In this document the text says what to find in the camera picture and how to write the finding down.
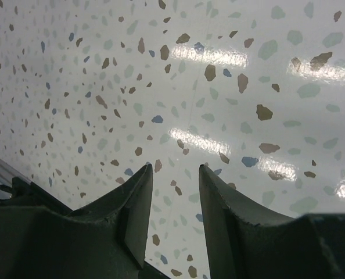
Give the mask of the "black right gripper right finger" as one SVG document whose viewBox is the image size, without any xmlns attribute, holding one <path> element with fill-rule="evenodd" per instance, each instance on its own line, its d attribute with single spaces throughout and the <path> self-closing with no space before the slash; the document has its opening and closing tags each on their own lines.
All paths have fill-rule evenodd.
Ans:
<svg viewBox="0 0 345 279">
<path fill-rule="evenodd" d="M 285 216 L 205 165 L 199 194 L 212 278 L 345 278 L 345 213 Z"/>
</svg>

